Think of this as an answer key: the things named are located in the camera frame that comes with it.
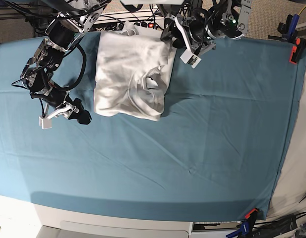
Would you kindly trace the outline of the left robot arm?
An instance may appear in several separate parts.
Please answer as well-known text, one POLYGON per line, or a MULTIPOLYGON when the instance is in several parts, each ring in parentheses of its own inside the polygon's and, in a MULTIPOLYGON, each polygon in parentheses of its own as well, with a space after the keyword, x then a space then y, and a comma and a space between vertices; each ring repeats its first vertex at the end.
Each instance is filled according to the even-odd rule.
POLYGON ((250 0, 214 0, 206 10, 201 0, 185 0, 182 5, 159 6, 165 19, 161 41, 173 40, 177 49, 190 48, 200 56, 215 48, 215 40, 240 39, 248 33, 250 0))

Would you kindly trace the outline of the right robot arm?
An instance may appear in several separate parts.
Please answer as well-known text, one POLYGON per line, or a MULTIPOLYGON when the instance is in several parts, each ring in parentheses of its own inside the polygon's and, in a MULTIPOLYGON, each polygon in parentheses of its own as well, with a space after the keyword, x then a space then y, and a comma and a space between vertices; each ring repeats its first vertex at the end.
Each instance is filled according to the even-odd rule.
MULTIPOLYGON (((47 5, 58 14, 52 16, 46 37, 13 85, 27 89, 31 98, 40 101, 39 124, 43 129, 50 128, 52 119, 59 116, 88 125, 92 120, 90 113, 80 99, 71 99, 69 93, 80 84, 87 66, 87 55, 80 41, 108 1, 49 0, 47 5), (80 74, 72 84, 60 86, 53 81, 53 74, 74 50, 82 55, 80 74)), ((96 61, 95 113, 160 119, 176 52, 171 40, 161 41, 161 35, 161 31, 131 22, 126 22, 118 32, 101 34, 96 61)))

